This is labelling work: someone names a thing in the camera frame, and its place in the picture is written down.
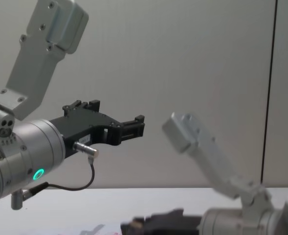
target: white wall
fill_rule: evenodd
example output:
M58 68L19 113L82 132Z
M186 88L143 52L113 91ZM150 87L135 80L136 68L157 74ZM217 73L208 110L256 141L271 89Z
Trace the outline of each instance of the white wall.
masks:
M266 138L264 182L288 186L288 0L279 0Z
M84 37L27 119L56 118L77 99L101 100L101 112L119 121L145 115L143 138L96 146L95 187L207 185L161 132L172 111L196 113L240 172L259 180L274 1L77 1L90 15ZM34 6L0 1L0 89ZM89 177L86 157L77 154L43 180L78 186Z

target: black cable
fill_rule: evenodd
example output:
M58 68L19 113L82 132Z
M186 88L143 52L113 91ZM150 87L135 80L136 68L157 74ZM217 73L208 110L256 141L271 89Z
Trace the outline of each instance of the black cable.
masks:
M67 188L64 186L60 186L60 185L53 185L53 184L48 184L49 187L54 187L54 188L59 188L59 189L63 189L63 190L67 190L67 191L81 191L84 190L86 188L88 188L94 181L95 179L95 168L94 165L90 165L91 168L91 180L89 181L89 183L83 187L80 188Z

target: table surface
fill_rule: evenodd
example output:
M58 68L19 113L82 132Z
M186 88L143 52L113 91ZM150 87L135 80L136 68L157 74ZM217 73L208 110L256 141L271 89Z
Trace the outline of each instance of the table surface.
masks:
M288 188L270 188L272 202L282 208ZM135 216L149 216L183 208L185 214L200 215L212 207L237 208L210 188L86 189L79 192L45 190L29 199L19 211L10 208L10 196L0 200L0 235L26 231L65 229L115 224Z

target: gray cylindrical joint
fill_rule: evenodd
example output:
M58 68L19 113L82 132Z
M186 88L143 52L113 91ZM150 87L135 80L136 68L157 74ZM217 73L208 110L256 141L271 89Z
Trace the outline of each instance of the gray cylindrical joint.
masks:
M11 208L13 210L20 210L23 206L23 191L22 189L11 194Z
M83 153L88 154L89 156L92 156L93 158L97 158L99 155L99 151L97 149L94 149L92 147L89 147L85 144L75 142L73 145L73 149L76 151L81 151Z

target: white label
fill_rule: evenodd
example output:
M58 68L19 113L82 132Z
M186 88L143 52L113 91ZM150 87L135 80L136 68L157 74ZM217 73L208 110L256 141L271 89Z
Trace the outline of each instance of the white label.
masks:
M79 142L83 143L83 144L90 142L90 135L87 135L87 136L84 136L83 138L80 138Z

